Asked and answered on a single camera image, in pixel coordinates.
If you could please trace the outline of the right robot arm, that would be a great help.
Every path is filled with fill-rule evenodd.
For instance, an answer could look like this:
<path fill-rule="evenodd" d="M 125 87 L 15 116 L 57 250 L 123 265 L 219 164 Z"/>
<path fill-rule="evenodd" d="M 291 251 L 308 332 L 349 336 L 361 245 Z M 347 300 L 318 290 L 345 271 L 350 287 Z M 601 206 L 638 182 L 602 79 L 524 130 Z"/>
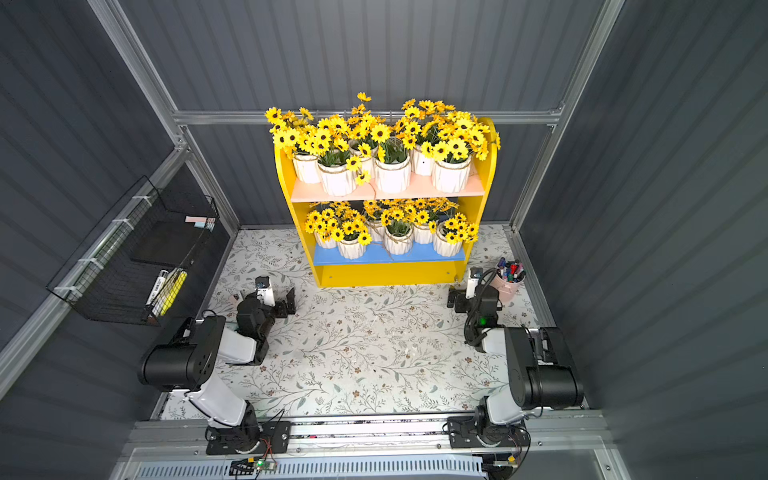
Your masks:
<path fill-rule="evenodd" d="M 444 431 L 453 449 L 524 449 L 530 445 L 527 413 L 582 404 L 583 385 L 559 328 L 500 325 L 499 292 L 490 286 L 472 298 L 451 287 L 447 306 L 467 315 L 465 343 L 503 357 L 507 372 L 507 385 L 483 397 L 472 415 L 447 420 Z"/>

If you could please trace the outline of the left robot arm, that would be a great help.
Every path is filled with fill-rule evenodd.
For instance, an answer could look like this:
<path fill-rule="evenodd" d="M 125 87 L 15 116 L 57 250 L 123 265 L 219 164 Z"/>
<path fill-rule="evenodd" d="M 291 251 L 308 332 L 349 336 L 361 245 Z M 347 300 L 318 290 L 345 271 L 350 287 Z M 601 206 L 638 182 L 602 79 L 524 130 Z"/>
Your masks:
<path fill-rule="evenodd" d="M 206 454 L 256 454 L 288 450 L 291 423 L 282 412 L 263 420 L 254 405 L 236 394 L 215 372 L 216 362 L 260 365 L 268 353 L 268 335 L 278 319 L 296 313 L 295 290 L 270 300 L 271 290 L 248 294 L 237 306 L 238 328 L 211 311 L 201 319 L 169 323 L 143 355 L 138 379 L 144 385 L 182 397 L 207 420 Z"/>

